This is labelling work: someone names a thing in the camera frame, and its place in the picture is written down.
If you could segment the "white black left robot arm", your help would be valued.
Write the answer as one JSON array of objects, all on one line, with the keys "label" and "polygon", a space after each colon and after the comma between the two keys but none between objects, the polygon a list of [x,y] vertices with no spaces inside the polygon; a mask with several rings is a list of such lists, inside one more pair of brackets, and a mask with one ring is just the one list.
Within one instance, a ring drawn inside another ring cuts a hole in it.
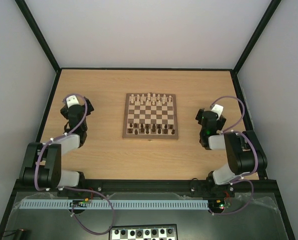
[{"label": "white black left robot arm", "polygon": [[63,103],[60,113],[67,120],[64,133],[45,143],[29,143],[26,148],[19,174],[24,186],[48,191],[77,187],[82,179],[81,172],[62,169],[61,159],[63,155],[84,145],[88,130],[86,117],[94,111],[94,107],[88,98],[79,94],[67,95]]}]

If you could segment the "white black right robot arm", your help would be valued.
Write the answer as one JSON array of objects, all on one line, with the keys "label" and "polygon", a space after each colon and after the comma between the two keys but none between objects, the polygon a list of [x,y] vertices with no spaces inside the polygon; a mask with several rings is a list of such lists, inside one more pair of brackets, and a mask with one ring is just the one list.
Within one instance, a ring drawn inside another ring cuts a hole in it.
[{"label": "white black right robot arm", "polygon": [[222,132],[226,119],[214,109],[199,109],[196,120],[201,126],[201,146],[206,150],[225,150],[227,156],[227,162],[206,178],[205,188],[209,194],[217,196],[224,190],[224,185],[266,170],[267,157],[253,130]]}]

